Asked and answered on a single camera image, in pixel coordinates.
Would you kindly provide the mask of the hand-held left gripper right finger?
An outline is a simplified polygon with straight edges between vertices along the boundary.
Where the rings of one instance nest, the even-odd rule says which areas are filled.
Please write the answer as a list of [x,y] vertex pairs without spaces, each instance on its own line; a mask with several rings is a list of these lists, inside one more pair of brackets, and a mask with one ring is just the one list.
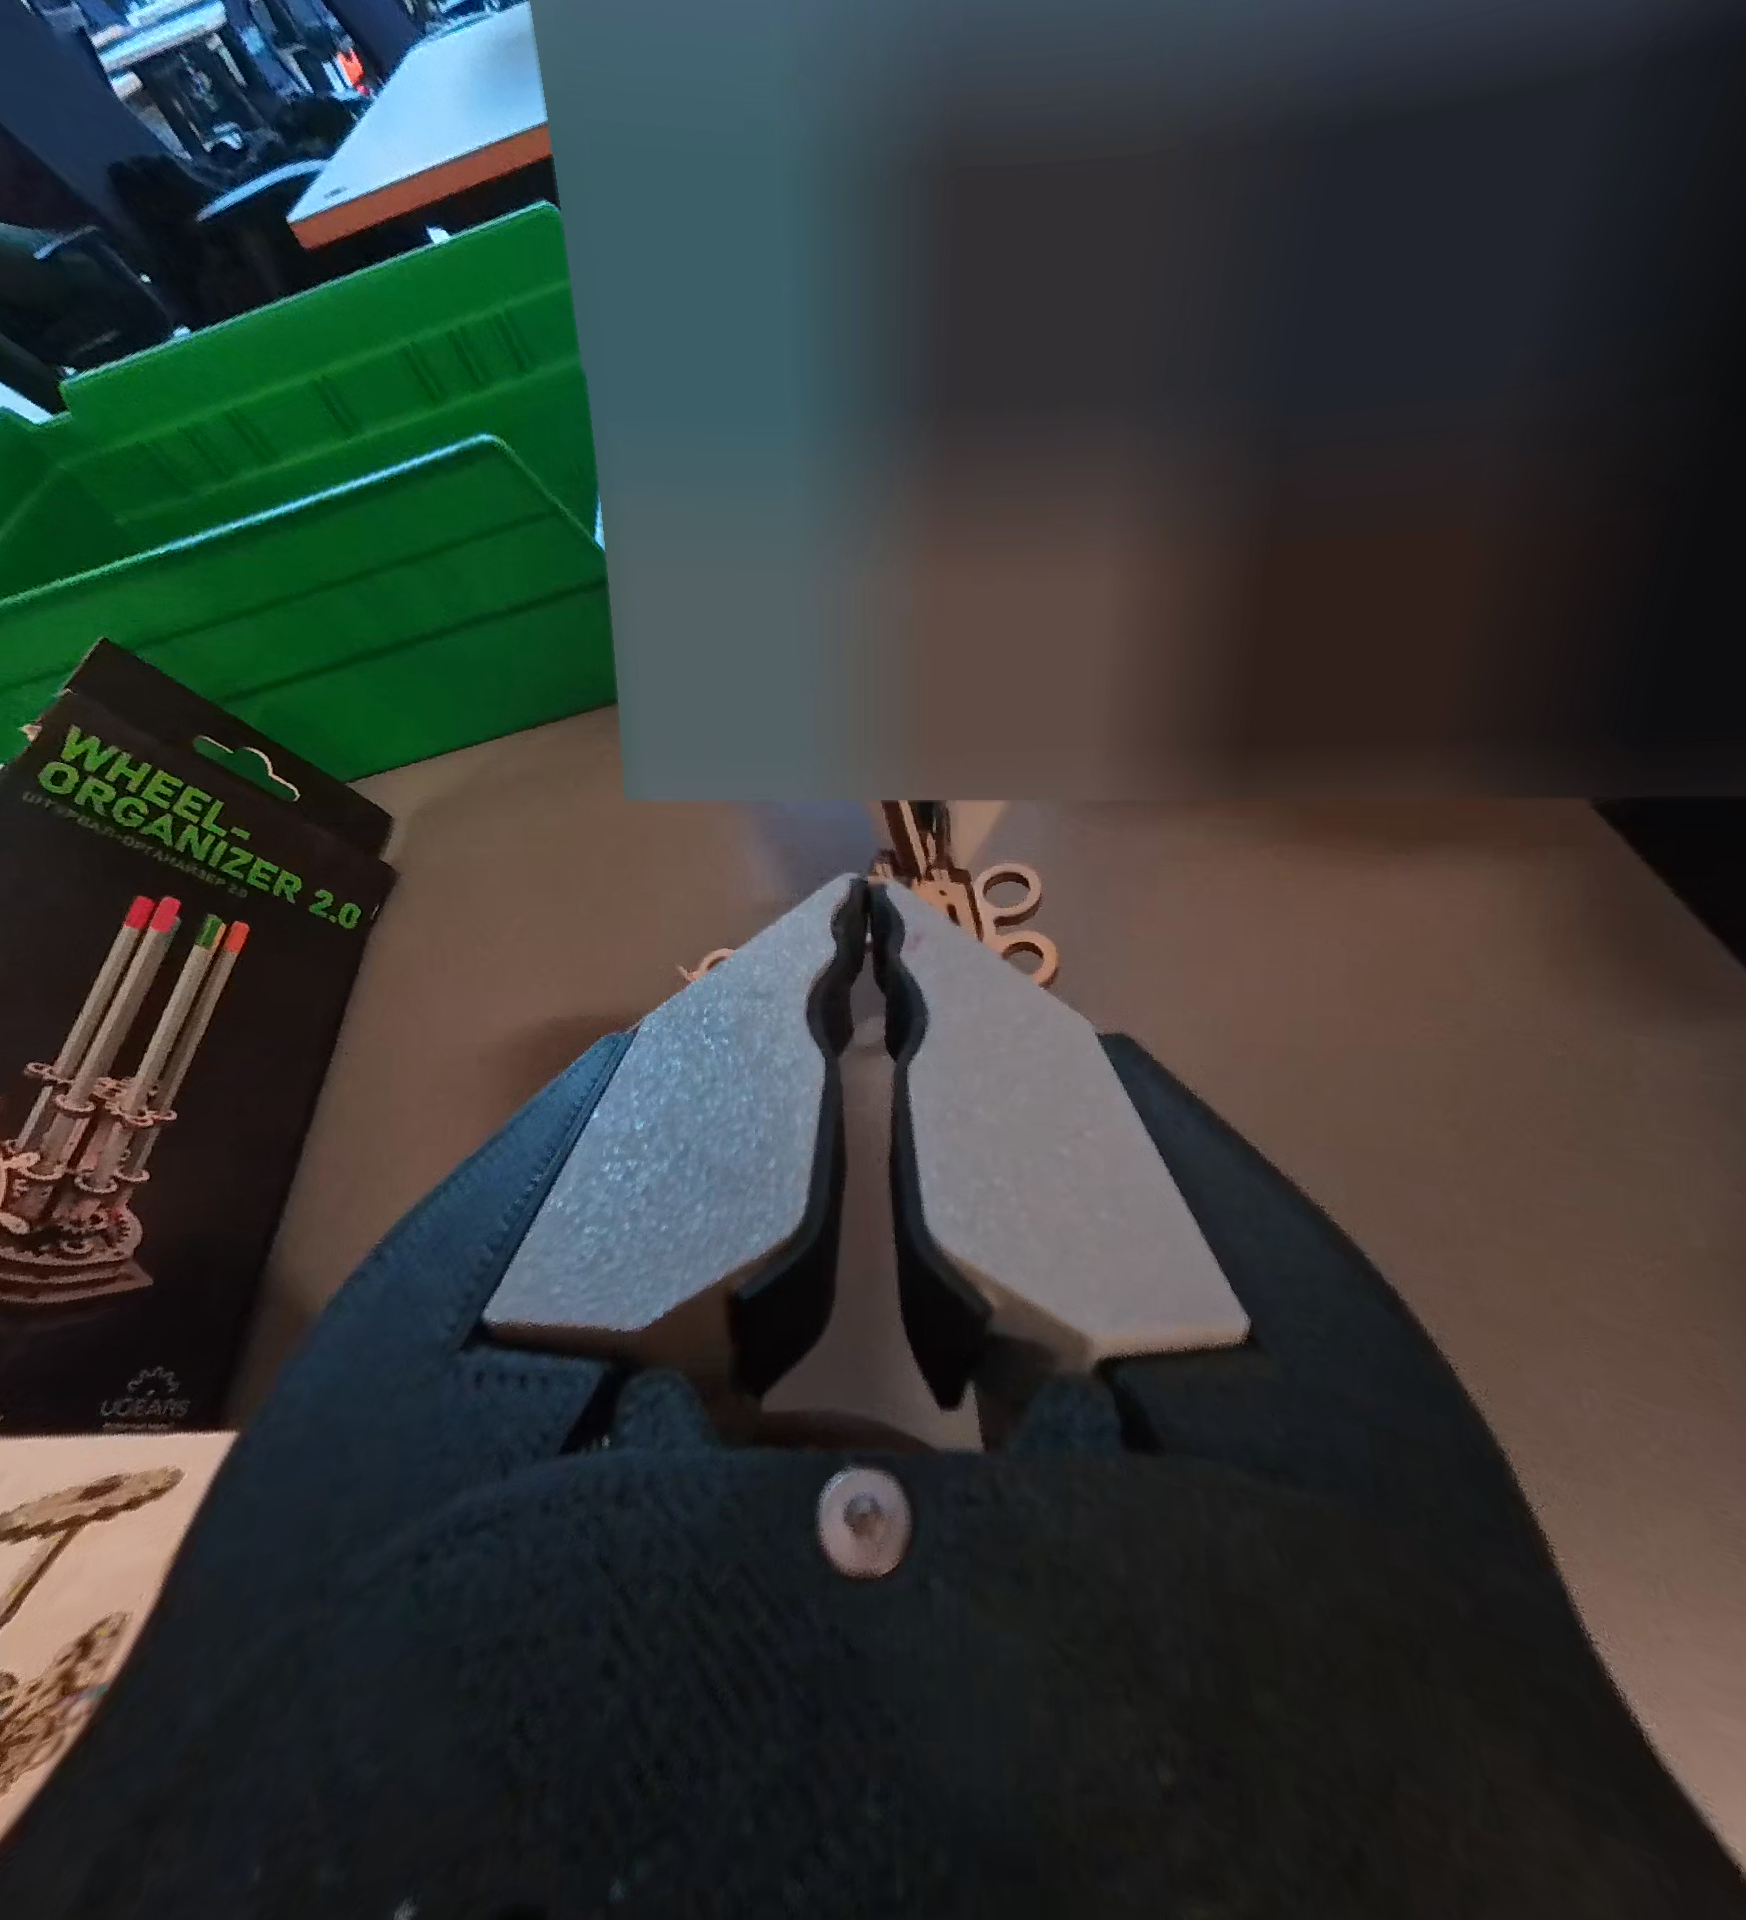
[[1098,1031],[897,883],[872,888],[900,1321],[941,1408],[1239,1347],[1249,1318]]

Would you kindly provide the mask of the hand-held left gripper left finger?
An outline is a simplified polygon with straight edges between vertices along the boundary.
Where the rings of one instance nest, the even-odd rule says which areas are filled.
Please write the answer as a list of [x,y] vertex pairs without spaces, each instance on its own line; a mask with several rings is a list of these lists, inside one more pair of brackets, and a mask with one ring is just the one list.
[[814,1349],[866,908],[837,876],[646,1016],[482,1314],[492,1339],[735,1395]]

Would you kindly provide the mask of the black model kit box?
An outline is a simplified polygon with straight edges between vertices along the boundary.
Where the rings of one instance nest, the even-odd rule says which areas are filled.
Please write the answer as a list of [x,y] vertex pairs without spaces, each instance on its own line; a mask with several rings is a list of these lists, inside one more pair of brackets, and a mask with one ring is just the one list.
[[209,1428],[392,870],[68,695],[0,769],[0,1435]]
[[54,692],[28,734],[31,745],[43,741],[48,720],[57,718],[71,700],[96,704],[179,749],[186,767],[213,761],[236,772],[296,811],[310,828],[330,833],[362,857],[382,859],[388,850],[392,822],[376,802],[111,639],[95,642]]

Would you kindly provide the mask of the orange-edged white table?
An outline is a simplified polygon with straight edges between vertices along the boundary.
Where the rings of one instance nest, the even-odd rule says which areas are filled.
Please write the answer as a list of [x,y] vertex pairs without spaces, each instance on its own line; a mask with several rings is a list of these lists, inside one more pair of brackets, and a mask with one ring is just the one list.
[[356,237],[549,161],[532,13],[417,43],[287,216],[303,250]]

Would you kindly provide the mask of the black office chair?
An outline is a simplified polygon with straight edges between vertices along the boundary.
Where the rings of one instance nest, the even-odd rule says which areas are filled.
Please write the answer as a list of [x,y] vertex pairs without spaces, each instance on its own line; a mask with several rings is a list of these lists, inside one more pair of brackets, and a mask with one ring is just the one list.
[[0,224],[0,385],[41,413],[67,410],[67,376],[158,347],[175,326],[101,230]]

